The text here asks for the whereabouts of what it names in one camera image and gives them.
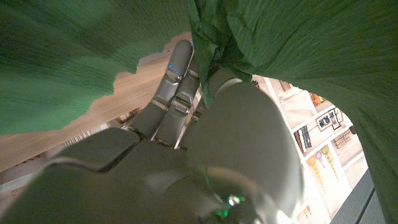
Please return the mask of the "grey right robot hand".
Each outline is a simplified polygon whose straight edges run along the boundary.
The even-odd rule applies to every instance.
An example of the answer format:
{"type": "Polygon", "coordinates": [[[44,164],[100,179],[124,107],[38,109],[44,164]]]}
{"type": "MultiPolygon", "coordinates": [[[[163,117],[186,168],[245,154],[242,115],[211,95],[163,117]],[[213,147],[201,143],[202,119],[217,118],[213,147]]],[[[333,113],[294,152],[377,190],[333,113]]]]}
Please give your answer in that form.
{"type": "Polygon", "coordinates": [[[177,43],[150,103],[53,157],[2,223],[291,223],[304,182],[282,113],[228,68],[190,113],[193,45],[177,43]]]}

